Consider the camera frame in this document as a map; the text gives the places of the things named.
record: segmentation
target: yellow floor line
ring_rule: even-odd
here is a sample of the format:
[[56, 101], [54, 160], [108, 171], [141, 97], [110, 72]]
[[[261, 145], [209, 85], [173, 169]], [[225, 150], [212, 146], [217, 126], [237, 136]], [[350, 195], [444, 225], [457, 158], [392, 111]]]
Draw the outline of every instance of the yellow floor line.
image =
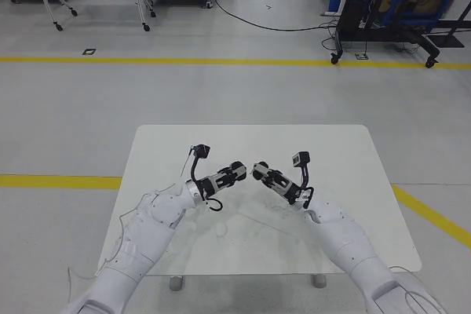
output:
[[[118, 190], [121, 177], [31, 176], [0, 174], [0, 188], [79, 188]], [[471, 234], [392, 184], [398, 202], [471, 249]]]
[[419, 216], [440, 228], [443, 232], [447, 233], [449, 236], [464, 244], [471, 250], [471, 234], [469, 232], [457, 226], [452, 221], [449, 221], [445, 216], [439, 214], [424, 203], [421, 203], [418, 199], [406, 193], [401, 188], [398, 188], [394, 184], [391, 185], [398, 202], [413, 210]]
[[[417, 68], [423, 63], [344, 61], [337, 65], [329, 60], [279, 60], [279, 59], [199, 59], [199, 58], [107, 58], [107, 57], [0, 57], [0, 63], [33, 64], [205, 64], [205, 65], [260, 65], [287, 67], [340, 67], [340, 68]], [[471, 70], [471, 64], [442, 64], [437, 69]]]
[[121, 181], [121, 177], [0, 174], [0, 188], [93, 188], [118, 190]]

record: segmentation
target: black wire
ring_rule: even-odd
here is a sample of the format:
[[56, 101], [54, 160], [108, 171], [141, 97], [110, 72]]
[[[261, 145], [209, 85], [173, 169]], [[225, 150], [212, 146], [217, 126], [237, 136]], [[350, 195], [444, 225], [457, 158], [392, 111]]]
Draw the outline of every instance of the black wire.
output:
[[[471, 29], [469, 30], [463, 30], [463, 31], [455, 31], [454, 33], [466, 33], [467, 31], [471, 31]], [[448, 34], [450, 31], [438, 31], [437, 33], [428, 33], [428, 35], [436, 35], [436, 34]]]
[[220, 202], [218, 199], [215, 199], [215, 198], [212, 198], [212, 197], [208, 197], [208, 198], [206, 198], [206, 201], [214, 201], [214, 202], [220, 204], [220, 207], [219, 207], [219, 208], [210, 207], [210, 210], [212, 210], [212, 211], [220, 211], [220, 210], [223, 209], [223, 203]]
[[311, 31], [311, 30], [315, 30], [315, 29], [327, 29], [328, 27], [324, 27], [323, 25], [324, 24], [328, 24], [329, 22], [325, 22], [325, 23], [321, 23], [319, 26], [315, 26], [315, 27], [307, 27], [307, 28], [291, 28], [291, 29], [286, 29], [286, 28], [272, 28], [272, 27], [266, 27], [266, 26], [261, 26], [261, 25], [258, 25], [258, 24], [255, 24], [255, 23], [252, 23], [248, 20], [244, 20], [242, 17], [238, 17], [232, 13], [230, 13], [229, 11], [227, 11], [226, 9], [224, 9], [220, 3], [218, 3], [218, 0], [214, 0], [214, 2], [218, 5], [218, 7], [225, 13], [227, 13], [229, 16], [232, 16], [232, 17], [235, 17], [237, 20], [241, 20], [242, 22], [244, 23], [248, 23], [249, 25], [253, 25], [253, 26], [256, 26], [256, 27], [259, 27], [259, 28], [263, 28], [263, 29], [266, 29], [266, 30], [270, 30], [270, 31]]
[[329, 37], [329, 38], [324, 39], [324, 40], [321, 42], [321, 46], [322, 46], [324, 49], [326, 49], [326, 50], [337, 51], [336, 49], [328, 48], [328, 47], [326, 47], [326, 46], [324, 45], [324, 42], [325, 42], [325, 41], [328, 41], [328, 40], [331, 40], [331, 39], [334, 39], [334, 38], [333, 38], [333, 37]]

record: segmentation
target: floor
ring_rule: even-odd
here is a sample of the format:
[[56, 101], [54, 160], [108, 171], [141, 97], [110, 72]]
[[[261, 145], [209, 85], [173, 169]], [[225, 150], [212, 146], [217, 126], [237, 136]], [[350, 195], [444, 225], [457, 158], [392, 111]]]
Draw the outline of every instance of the floor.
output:
[[[329, 60], [325, 30], [255, 28], [219, 8], [158, 6], [141, 28], [132, 1], [0, 1], [0, 57]], [[270, 27], [328, 22], [312, 0], [220, 0]], [[471, 64], [444, 49], [442, 64]], [[364, 43], [343, 60], [354, 61]], [[368, 44], [370, 61], [423, 63], [425, 53]], [[471, 233], [471, 70], [395, 66], [290, 67], [188, 64], [0, 63], [0, 174], [122, 176], [143, 124], [363, 124], [389, 180]], [[68, 298], [66, 269], [94, 272], [117, 191], [0, 188], [0, 314], [52, 313]], [[418, 273], [449, 313], [471, 313], [471, 251], [400, 205], [422, 259]], [[126, 313], [363, 313], [346, 275], [316, 290], [307, 276], [144, 279]], [[87, 282], [74, 280], [73, 295]]]

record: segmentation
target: table top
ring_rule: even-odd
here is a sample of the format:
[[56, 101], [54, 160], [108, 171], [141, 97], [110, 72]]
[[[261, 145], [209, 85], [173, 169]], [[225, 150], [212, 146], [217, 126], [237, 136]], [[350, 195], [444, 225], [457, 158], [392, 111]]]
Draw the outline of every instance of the table top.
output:
[[[141, 126], [136, 132], [100, 256], [111, 256], [120, 237], [119, 215], [144, 193], [189, 177], [181, 168], [191, 145], [211, 146], [196, 176], [215, 173], [236, 160], [248, 168], [266, 161], [299, 183], [291, 157], [308, 151], [309, 186], [339, 204], [367, 232], [381, 259], [412, 272], [421, 261], [365, 126]], [[306, 232], [301, 214], [248, 175], [216, 197], [221, 212], [190, 209], [167, 252], [150, 275], [313, 274], [341, 272]], [[122, 220], [126, 223], [131, 215]]]

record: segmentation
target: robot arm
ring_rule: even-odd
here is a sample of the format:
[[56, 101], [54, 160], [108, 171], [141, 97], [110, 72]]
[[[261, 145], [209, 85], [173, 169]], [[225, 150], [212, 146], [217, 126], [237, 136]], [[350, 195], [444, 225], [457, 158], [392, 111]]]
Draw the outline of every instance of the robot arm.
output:
[[195, 156], [192, 179], [183, 184], [179, 194], [143, 196], [136, 214], [115, 243], [114, 257], [105, 263], [87, 292], [69, 303], [62, 314], [124, 313], [137, 285], [166, 251], [186, 210], [246, 178], [246, 167], [241, 162], [234, 162], [197, 181], [195, 166], [199, 159], [207, 157], [209, 150], [206, 145], [191, 148]]
[[265, 162], [255, 164], [252, 174], [303, 212], [305, 224], [323, 252], [363, 293], [367, 312], [445, 313], [423, 285], [390, 271], [375, 253], [366, 232], [339, 206], [313, 197], [314, 190], [306, 187], [308, 178], [304, 175], [308, 175], [308, 152], [296, 154], [293, 160], [294, 166], [302, 168], [300, 187], [278, 170], [269, 169]]

